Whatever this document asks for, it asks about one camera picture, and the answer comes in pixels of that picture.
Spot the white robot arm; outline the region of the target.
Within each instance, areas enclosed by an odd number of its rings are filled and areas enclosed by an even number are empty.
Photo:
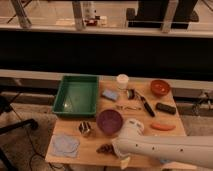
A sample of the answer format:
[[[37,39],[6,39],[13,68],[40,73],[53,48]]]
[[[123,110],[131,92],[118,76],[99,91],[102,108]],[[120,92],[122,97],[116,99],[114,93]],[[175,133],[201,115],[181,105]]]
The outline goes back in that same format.
[[[111,140],[119,158],[145,155],[213,169],[213,136],[146,136],[144,124],[127,119]]]

